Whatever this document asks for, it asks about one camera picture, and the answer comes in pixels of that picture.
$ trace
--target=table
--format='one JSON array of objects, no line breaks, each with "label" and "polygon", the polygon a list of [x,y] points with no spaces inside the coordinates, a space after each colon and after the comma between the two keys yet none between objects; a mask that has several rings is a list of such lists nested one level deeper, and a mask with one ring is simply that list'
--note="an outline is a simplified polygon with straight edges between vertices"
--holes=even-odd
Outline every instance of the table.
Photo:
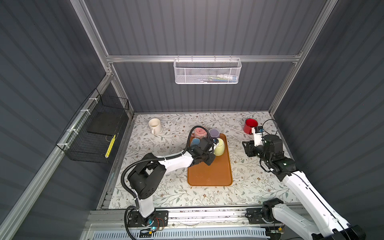
[{"label": "table", "polygon": [[[152,118],[161,120],[163,129],[159,135],[151,134],[148,121]],[[229,187],[193,187],[187,182],[187,169],[178,169],[164,176],[153,195],[155,207],[260,204],[274,197],[284,202],[299,202],[275,175],[263,171],[258,157],[247,157],[245,154],[241,142],[253,139],[252,135],[243,132],[247,118],[254,118],[261,125],[270,115],[268,112],[139,114],[109,208],[124,209],[134,205],[132,196],[120,183],[121,173],[129,164],[149,152],[165,156],[182,151],[189,131],[196,125],[208,129],[215,127],[227,136],[233,184]],[[271,134],[276,132],[273,121],[268,121],[264,127]],[[283,148],[289,157],[286,147]]]}]

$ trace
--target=wire basket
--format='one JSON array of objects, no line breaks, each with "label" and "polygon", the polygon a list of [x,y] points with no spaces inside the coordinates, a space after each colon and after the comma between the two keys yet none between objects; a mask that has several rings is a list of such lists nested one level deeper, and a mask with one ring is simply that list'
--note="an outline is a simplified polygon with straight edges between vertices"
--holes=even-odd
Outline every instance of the wire basket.
[{"label": "wire basket", "polygon": [[[112,160],[115,158],[122,141],[129,120],[128,110],[128,99],[99,95],[88,109],[81,110],[83,115],[78,124],[73,129],[63,131],[59,139],[62,139],[66,131],[70,131],[67,140],[57,142],[56,145],[71,160],[108,163],[109,158]],[[114,117],[114,124],[111,126],[114,128],[112,136],[90,132],[93,122],[101,114]]]},{"label": "wire basket", "polygon": [[175,58],[177,84],[236,84],[240,76],[241,61],[179,61]]}]

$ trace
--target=black wire basket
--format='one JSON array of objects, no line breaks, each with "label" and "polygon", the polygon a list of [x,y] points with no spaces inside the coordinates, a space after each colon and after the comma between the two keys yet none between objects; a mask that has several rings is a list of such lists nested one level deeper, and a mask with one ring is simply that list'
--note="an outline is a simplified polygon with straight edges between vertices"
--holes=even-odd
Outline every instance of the black wire basket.
[{"label": "black wire basket", "polygon": [[84,111],[68,139],[56,145],[74,161],[108,163],[115,159],[128,124],[129,103],[126,98],[98,95]]}]

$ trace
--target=tray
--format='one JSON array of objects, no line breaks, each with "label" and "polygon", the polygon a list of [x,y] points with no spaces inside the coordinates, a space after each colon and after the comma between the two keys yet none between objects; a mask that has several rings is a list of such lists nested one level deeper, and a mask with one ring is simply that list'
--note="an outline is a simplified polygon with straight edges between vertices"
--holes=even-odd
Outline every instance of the tray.
[{"label": "tray", "polygon": [[188,168],[188,183],[191,186],[230,186],[232,185],[232,169],[229,159],[226,135],[220,133],[224,140],[225,150],[223,155],[216,156],[213,163],[208,166],[201,162]]}]

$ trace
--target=yellow object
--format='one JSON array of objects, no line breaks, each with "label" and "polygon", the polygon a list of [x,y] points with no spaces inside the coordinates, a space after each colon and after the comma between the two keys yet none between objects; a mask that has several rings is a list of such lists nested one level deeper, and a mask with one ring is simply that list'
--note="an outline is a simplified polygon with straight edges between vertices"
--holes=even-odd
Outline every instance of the yellow object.
[{"label": "yellow object", "polygon": [[113,135],[113,138],[111,139],[111,143],[109,144],[109,147],[108,147],[108,150],[107,150],[107,153],[105,154],[105,158],[108,158],[109,155],[111,154],[111,151],[112,151],[112,147],[113,147],[113,144],[115,143],[115,139],[116,139],[116,134]]},{"label": "yellow object", "polygon": [[221,155],[223,155],[223,153],[224,153],[224,150],[225,150],[225,144],[224,144],[224,140],[223,140],[223,139],[218,138],[217,140],[218,140],[218,144],[216,145],[214,154],[215,154],[216,156],[221,156]]}]

